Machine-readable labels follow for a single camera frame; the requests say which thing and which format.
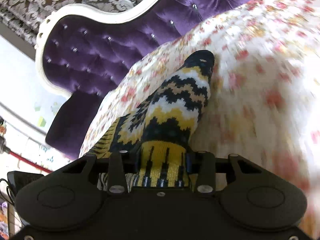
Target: metal screw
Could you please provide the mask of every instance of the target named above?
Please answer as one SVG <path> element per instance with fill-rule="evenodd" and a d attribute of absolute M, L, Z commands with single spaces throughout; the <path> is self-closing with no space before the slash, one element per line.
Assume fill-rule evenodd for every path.
<path fill-rule="evenodd" d="M 121 185 L 114 185 L 110 187 L 109 191 L 114 194 L 121 194 L 124 192 L 124 187 Z"/>
<path fill-rule="evenodd" d="M 211 193 L 213 191 L 213 188 L 211 186 L 209 186 L 209 185 L 200 185 L 197 188 L 197 191 L 200 192 L 200 193 L 208 194 L 208 193 Z"/>
<path fill-rule="evenodd" d="M 158 192 L 158 193 L 157 193 L 157 196 L 158 196 L 158 197 L 164 197 L 164 196 L 165 196 L 165 193 L 162 192 L 162 191 L 161 191 L 161 192 Z"/>

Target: purple velvet upholstery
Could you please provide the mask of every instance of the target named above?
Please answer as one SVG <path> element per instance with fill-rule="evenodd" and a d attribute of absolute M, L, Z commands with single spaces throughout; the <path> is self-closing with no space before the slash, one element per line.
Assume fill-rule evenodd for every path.
<path fill-rule="evenodd" d="M 81 16 L 66 16 L 54 27 L 44 48 L 43 66 L 47 78 L 70 92 L 92 96 L 92 112 L 102 98 L 124 78 L 130 67 L 159 45 L 184 35 L 207 17 L 223 13 L 249 0 L 159 0 L 143 16 L 124 24 L 110 25 Z M 93 119 L 84 115 L 84 101 L 66 103 L 56 116 L 47 142 L 71 158 L 78 156 L 80 145 Z M 73 116 L 76 137 L 65 135 Z"/>

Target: red rod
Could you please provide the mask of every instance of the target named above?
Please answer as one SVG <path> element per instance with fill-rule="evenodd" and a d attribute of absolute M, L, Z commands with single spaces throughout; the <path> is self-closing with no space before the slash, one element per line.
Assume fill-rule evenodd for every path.
<path fill-rule="evenodd" d="M 12 155 L 12 156 L 14 156 L 14 157 L 16 157 L 16 158 L 19 159 L 20 161 L 23 161 L 23 162 L 25 162 L 25 163 L 28 163 L 29 165 L 31 165 L 32 167 L 35 167 L 36 169 L 39 169 L 39 170 L 44 171 L 44 172 L 46 172 L 46 173 L 51 173 L 51 172 L 52 172 L 52 171 L 50 171 L 50 170 L 48 170 L 48 169 L 46 169 L 46 168 L 44 168 L 44 167 L 42 167 L 42 166 L 40 166 L 40 165 L 38 165 L 38 164 L 35 164 L 35 163 L 27 160 L 26 158 L 20 156 L 19 154 L 16 154 L 16 153 L 12 152 L 12 151 L 10 151 L 9 154 Z"/>

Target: colorful fabric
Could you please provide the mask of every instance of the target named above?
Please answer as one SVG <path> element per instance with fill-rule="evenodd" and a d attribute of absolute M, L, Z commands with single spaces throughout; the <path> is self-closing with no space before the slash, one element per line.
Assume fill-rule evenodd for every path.
<path fill-rule="evenodd" d="M 303 189 L 300 227 L 320 236 L 320 0 L 252 0 L 210 17 L 137 62 L 110 92 L 81 154 L 119 116 L 132 111 L 190 53 L 213 52 L 212 96 L 193 134 L 193 150 L 238 153 Z M 225 178 L 217 179 L 217 188 Z"/>
<path fill-rule="evenodd" d="M 141 147 L 141 168 L 128 176 L 137 187 L 187 187 L 185 153 L 210 98 L 214 56 L 207 50 L 190 55 L 132 113 L 118 118 L 88 152 L 107 158 Z M 106 179 L 102 174 L 100 180 Z"/>

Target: tufted headboard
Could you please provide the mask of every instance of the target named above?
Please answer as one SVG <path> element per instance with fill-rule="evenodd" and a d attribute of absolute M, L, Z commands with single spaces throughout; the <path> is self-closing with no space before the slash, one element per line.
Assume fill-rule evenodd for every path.
<path fill-rule="evenodd" d="M 56 116 L 47 143 L 77 157 L 102 99 L 135 62 L 207 17 L 248 1 L 143 0 L 122 13 L 72 4 L 50 15 L 39 29 L 36 66 L 47 89 L 71 98 Z"/>

